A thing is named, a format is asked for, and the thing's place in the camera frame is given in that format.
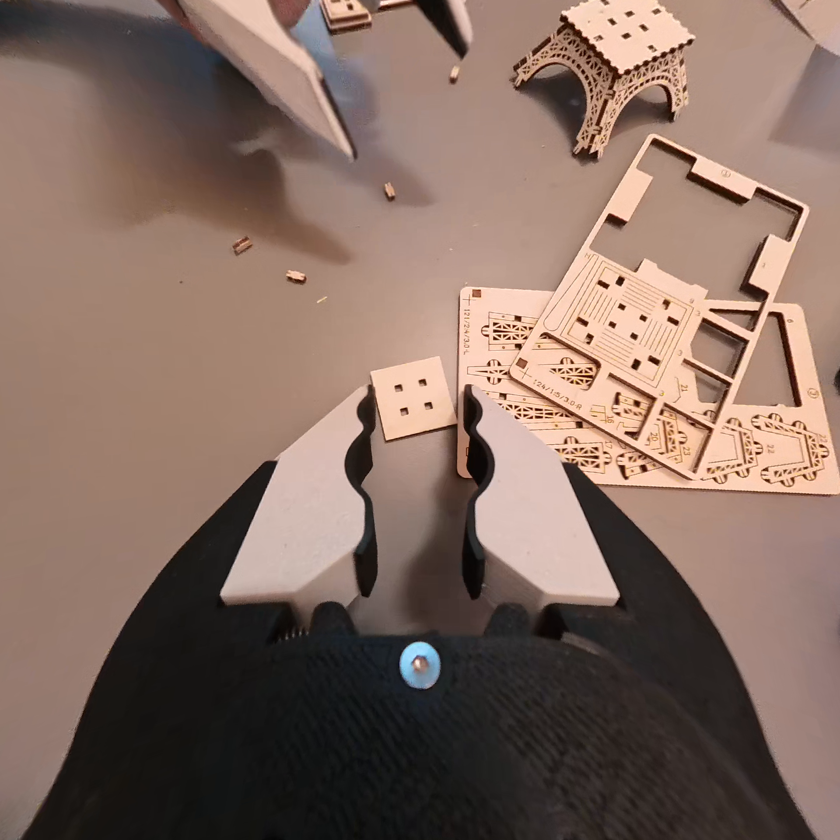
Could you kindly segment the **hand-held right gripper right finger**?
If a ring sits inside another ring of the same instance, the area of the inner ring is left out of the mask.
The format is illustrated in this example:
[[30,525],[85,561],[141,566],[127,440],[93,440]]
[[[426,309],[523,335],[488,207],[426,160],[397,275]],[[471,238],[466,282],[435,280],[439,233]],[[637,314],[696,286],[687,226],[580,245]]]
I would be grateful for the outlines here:
[[469,499],[461,573],[473,601],[613,607],[620,593],[565,463],[483,390],[464,390]]

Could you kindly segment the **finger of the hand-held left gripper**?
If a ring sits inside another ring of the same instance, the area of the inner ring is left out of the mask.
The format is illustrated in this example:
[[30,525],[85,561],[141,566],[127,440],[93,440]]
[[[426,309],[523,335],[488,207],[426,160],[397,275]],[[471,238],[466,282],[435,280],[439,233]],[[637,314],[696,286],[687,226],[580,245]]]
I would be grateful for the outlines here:
[[357,151],[316,60],[277,20],[268,2],[182,1],[204,40],[273,106],[350,160]]
[[474,38],[466,1],[415,1],[429,23],[456,55],[466,57]]

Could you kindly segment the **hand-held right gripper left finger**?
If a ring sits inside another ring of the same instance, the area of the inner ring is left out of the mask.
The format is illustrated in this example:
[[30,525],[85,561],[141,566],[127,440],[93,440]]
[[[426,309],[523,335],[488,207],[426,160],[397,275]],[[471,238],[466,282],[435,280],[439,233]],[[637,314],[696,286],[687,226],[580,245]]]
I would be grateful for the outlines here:
[[302,625],[325,602],[371,595],[377,578],[372,500],[375,398],[354,391],[276,459],[220,591],[227,606],[289,604]]

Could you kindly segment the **wooden tower section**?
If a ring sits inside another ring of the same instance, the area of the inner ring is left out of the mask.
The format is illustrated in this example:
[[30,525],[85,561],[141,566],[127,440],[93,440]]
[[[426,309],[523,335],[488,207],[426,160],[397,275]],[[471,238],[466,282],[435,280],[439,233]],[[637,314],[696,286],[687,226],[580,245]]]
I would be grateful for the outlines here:
[[331,35],[372,26],[372,13],[361,1],[320,1],[319,5]]

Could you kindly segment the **square wooden plate with holes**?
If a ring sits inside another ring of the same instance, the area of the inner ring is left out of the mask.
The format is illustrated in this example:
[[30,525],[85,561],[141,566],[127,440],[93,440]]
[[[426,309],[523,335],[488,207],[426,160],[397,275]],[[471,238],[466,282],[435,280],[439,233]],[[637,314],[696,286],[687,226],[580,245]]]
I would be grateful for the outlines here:
[[452,395],[439,357],[371,372],[386,441],[456,425]]

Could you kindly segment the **wooden tower base model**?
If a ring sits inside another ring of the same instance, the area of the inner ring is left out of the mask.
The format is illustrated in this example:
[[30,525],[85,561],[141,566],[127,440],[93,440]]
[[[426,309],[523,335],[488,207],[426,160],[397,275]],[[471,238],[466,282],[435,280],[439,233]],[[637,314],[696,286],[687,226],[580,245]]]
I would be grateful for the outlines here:
[[696,37],[656,1],[586,1],[513,67],[515,88],[561,66],[580,80],[585,115],[573,154],[600,160],[625,106],[649,88],[665,91],[670,119],[689,100],[686,49]]

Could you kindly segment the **wooden puzzle sheet with frame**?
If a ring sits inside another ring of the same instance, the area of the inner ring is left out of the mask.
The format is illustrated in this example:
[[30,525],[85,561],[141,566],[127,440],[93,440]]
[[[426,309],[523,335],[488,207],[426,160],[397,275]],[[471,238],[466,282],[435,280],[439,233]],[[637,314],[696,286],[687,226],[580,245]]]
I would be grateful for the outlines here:
[[[766,234],[742,286],[756,301],[716,301],[641,259],[623,266],[593,249],[605,223],[627,224],[654,177],[641,163],[651,149],[689,163],[686,177],[737,206],[756,199],[792,212],[784,236]],[[542,310],[509,370],[513,381],[690,483],[792,488],[792,467],[762,465],[759,433],[792,432],[809,455],[805,425],[774,410],[736,414],[735,397],[777,298],[810,207],[772,187],[651,133]]]

